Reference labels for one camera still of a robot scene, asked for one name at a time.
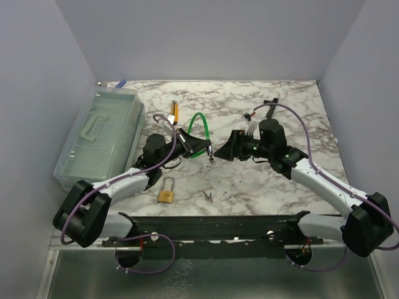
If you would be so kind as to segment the green cable lock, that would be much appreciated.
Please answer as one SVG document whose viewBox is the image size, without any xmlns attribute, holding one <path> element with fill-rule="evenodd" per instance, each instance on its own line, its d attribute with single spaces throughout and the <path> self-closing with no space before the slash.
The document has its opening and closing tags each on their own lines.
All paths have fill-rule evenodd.
<svg viewBox="0 0 399 299">
<path fill-rule="evenodd" d="M 205 135 L 205 137 L 206 137 L 207 140 L 210 140 L 210 133 L 209 133 L 209 128 L 208 128 L 208 122 L 206 121 L 206 117 L 205 117 L 205 115 L 204 115 L 202 112 L 196 112 L 196 113 L 193 115 L 193 117 L 192 117 L 192 119 L 191 119 L 191 121 L 190 121 L 190 124 L 188 125 L 188 131 L 187 131 L 187 133 L 188 133 L 188 134 L 191 133 L 191 130 L 192 130 L 193 125 L 194 125 L 194 122 L 195 122 L 195 120 L 196 120 L 197 118 L 201 118 L 202 123 L 203 123 L 204 135 Z M 205 154 L 205 152 L 206 152 L 205 149 L 204 149 L 204 150 L 201 150 L 200 152 L 198 152 L 198 153 L 194 154 L 193 156 L 191 156 L 191 159 L 197 158 L 197 157 L 201 156 L 202 154 Z"/>
</svg>

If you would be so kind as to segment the small silver key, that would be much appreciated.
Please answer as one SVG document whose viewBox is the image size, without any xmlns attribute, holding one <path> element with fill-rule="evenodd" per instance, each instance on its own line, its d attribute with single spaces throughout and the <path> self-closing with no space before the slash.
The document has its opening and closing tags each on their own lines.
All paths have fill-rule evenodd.
<svg viewBox="0 0 399 299">
<path fill-rule="evenodd" d="M 213 155 L 209 155 L 209 162 L 211 163 L 211 165 L 215 165 L 216 161 L 214 160 Z"/>
</svg>

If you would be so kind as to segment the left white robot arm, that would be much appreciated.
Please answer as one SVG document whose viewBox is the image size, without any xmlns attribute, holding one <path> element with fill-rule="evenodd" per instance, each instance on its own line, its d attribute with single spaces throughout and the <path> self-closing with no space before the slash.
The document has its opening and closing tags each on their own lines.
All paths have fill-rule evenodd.
<svg viewBox="0 0 399 299">
<path fill-rule="evenodd" d="M 176 158 L 190 158 L 209 146 L 210 140 L 191 136 L 182 129 L 171 142 L 161 134 L 151 134 L 137 162 L 123 174 L 97 183 L 78 181 L 52 221 L 61 233 L 61 242 L 75 242 L 86 248 L 98 238 L 116 237 L 125 246 L 133 245 L 138 240 L 133 219 L 122 212 L 109 214 L 110 206 L 154 186 L 165 164 Z"/>
</svg>

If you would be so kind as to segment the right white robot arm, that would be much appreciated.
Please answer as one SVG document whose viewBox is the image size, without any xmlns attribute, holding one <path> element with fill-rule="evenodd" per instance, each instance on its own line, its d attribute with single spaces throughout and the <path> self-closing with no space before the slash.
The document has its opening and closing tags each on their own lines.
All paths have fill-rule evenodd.
<svg viewBox="0 0 399 299">
<path fill-rule="evenodd" d="M 308 237 L 331 239 L 368 257 L 393 234 L 388 201 L 382 194 L 366 194 L 313 165 L 308 154 L 287 144 L 277 120 L 261 121 L 259 133 L 256 139 L 233 130 L 215 156 L 226 161 L 264 158 L 275 172 L 307 187 L 339 212 L 338 216 L 301 212 L 286 230 L 292 243 L 301 244 Z"/>
</svg>

